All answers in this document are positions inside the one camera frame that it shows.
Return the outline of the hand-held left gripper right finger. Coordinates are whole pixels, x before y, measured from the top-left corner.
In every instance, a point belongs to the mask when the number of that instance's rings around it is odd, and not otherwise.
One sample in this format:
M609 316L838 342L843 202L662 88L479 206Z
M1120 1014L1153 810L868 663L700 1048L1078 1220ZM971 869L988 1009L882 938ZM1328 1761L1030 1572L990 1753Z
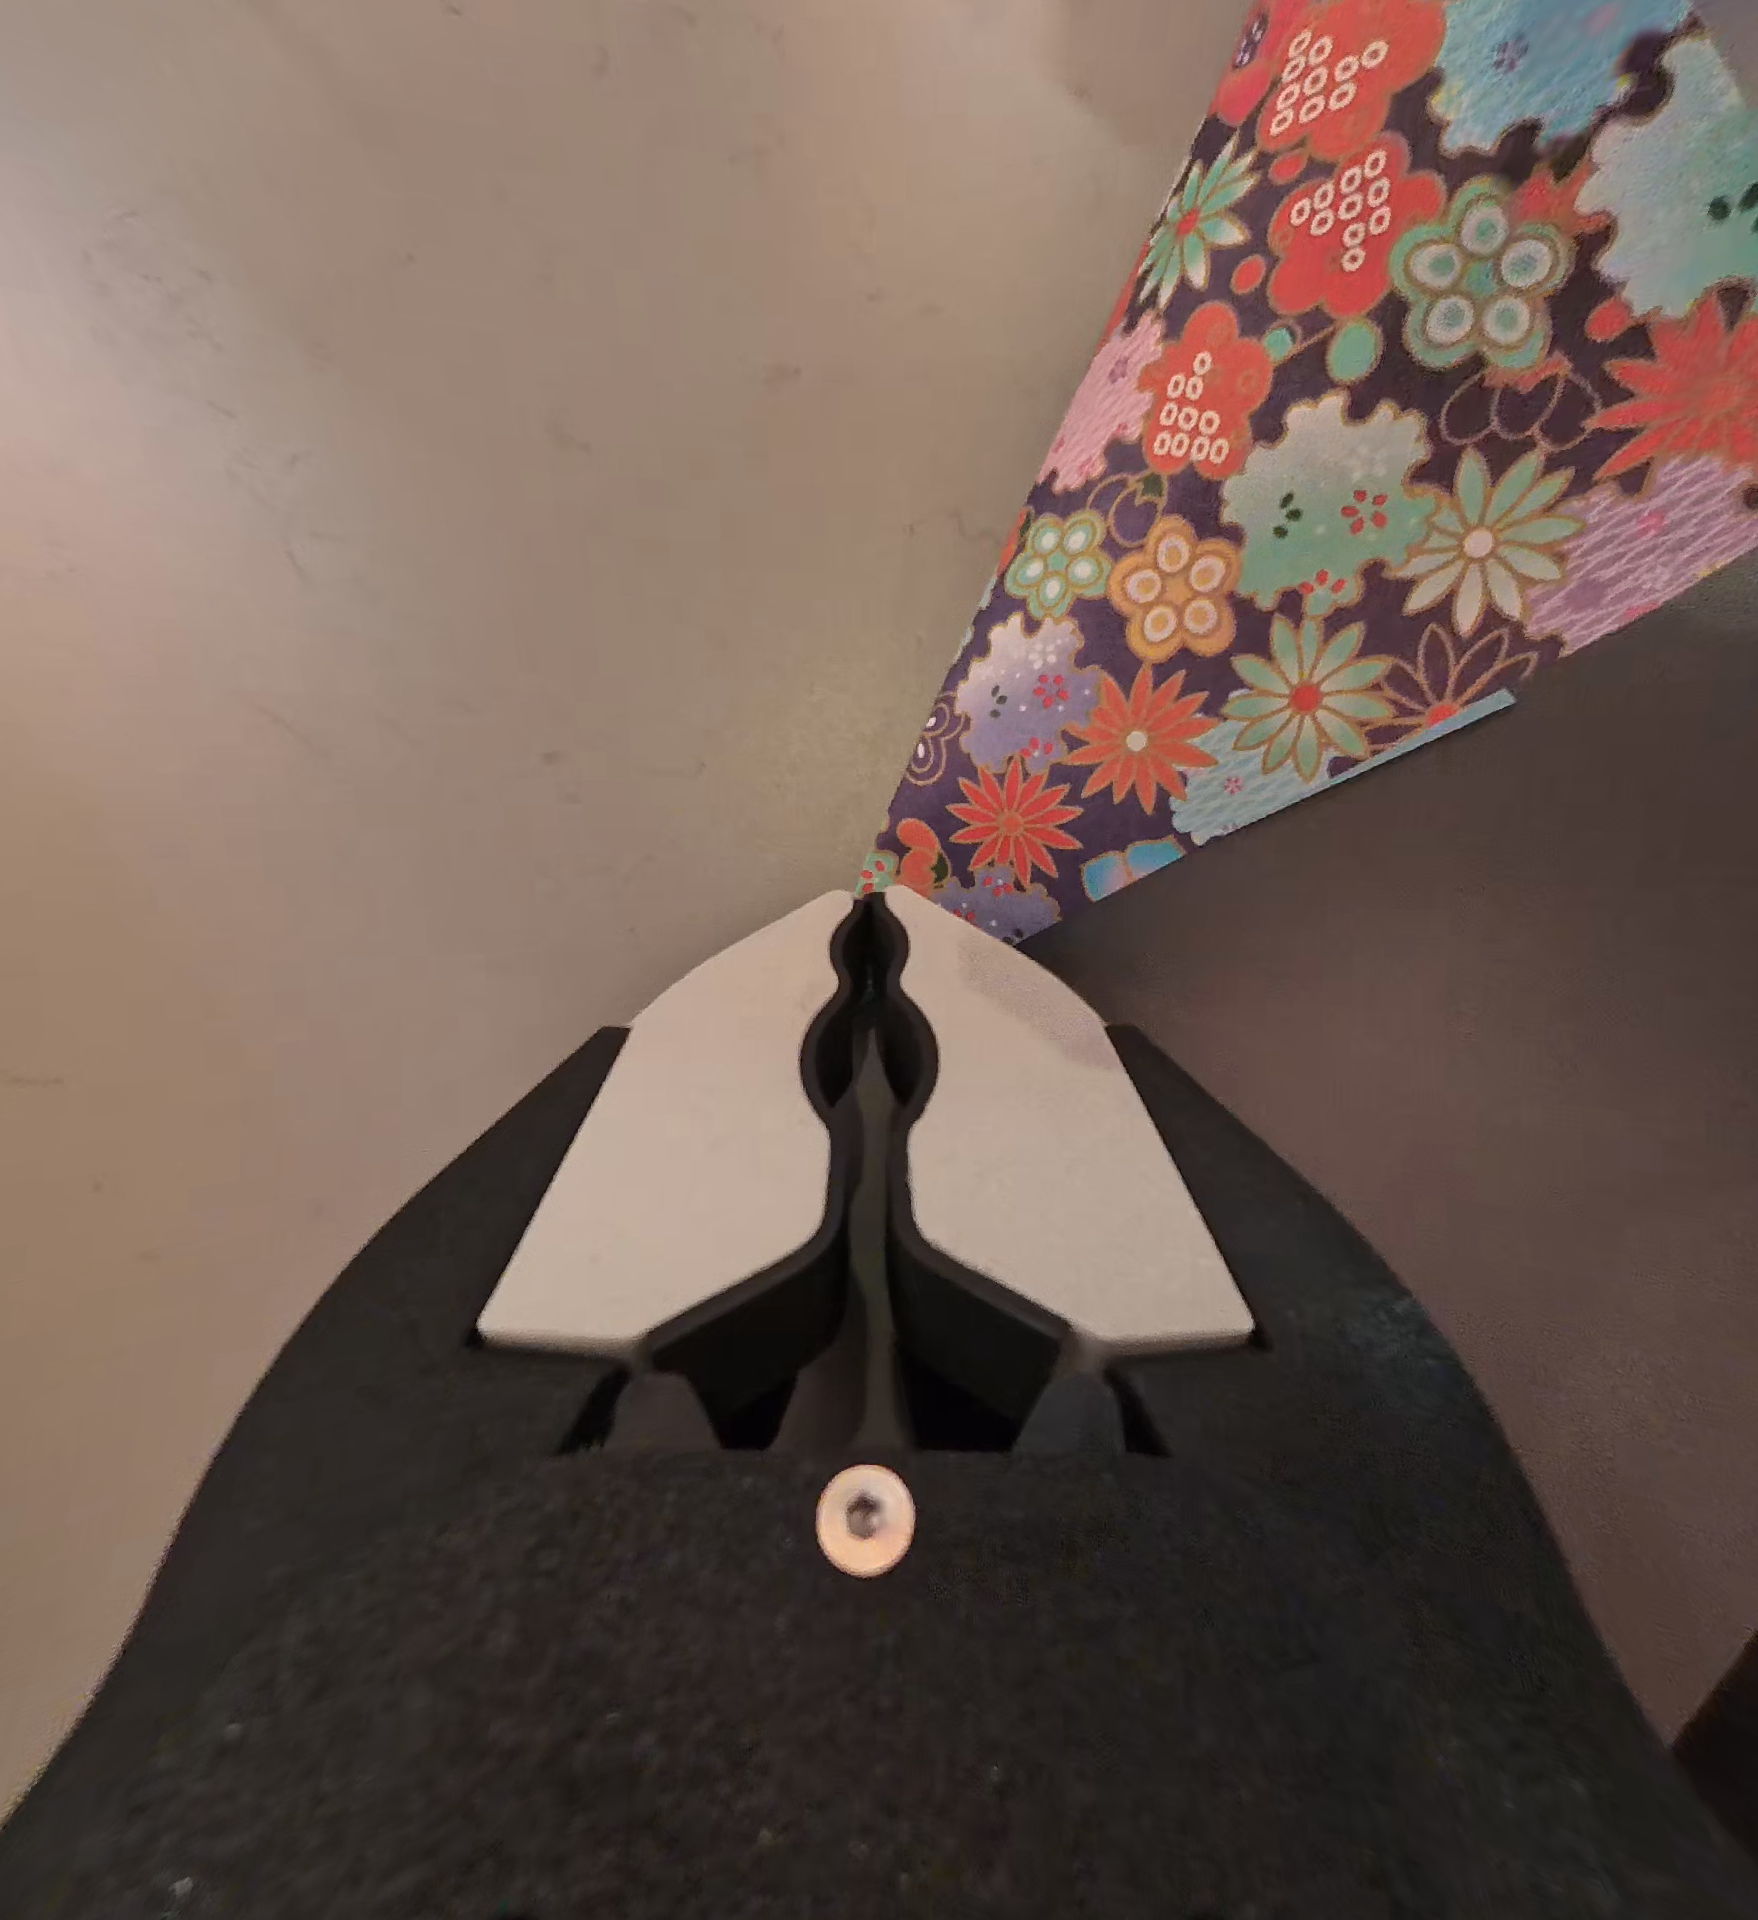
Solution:
M891 1327L913 1375L1018 1431L1057 1379L1256 1339L1087 1001L908 889L873 898L873 965Z

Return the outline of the floral origami paper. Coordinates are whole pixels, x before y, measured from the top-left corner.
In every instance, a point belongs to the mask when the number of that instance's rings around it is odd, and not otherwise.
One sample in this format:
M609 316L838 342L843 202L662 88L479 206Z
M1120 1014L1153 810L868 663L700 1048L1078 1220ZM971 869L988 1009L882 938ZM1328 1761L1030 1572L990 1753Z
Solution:
M1005 944L1758 544L1758 113L1691 5L1265 2L859 879Z

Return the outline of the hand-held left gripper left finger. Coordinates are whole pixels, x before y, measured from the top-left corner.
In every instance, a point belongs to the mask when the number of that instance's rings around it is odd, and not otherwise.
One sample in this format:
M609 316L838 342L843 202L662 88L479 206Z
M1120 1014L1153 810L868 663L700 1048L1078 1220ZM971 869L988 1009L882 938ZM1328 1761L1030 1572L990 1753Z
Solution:
M866 901L825 893L616 1033L482 1345L682 1379L719 1433L786 1401L850 1303L868 936Z

